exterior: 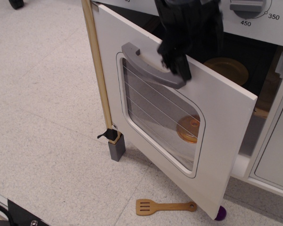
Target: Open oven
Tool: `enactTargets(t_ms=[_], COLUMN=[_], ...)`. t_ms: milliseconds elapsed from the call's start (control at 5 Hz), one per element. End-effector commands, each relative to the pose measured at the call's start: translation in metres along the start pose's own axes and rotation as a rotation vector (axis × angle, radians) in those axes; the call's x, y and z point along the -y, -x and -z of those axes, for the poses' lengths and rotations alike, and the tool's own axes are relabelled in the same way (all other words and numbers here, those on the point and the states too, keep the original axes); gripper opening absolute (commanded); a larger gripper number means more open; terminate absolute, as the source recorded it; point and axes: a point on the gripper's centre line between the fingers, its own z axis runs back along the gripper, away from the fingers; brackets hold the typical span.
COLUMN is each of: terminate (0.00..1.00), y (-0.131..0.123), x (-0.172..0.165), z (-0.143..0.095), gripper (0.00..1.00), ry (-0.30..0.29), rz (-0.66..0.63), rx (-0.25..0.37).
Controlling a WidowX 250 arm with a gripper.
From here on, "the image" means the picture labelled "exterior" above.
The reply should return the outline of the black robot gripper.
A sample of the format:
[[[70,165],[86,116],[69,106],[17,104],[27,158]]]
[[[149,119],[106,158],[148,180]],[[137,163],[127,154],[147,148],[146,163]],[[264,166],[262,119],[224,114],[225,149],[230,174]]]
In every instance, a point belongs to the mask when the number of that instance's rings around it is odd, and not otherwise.
[[[155,1],[165,29],[158,53],[163,65],[184,81],[191,80],[188,53],[222,50],[224,27],[220,3],[219,0]]]

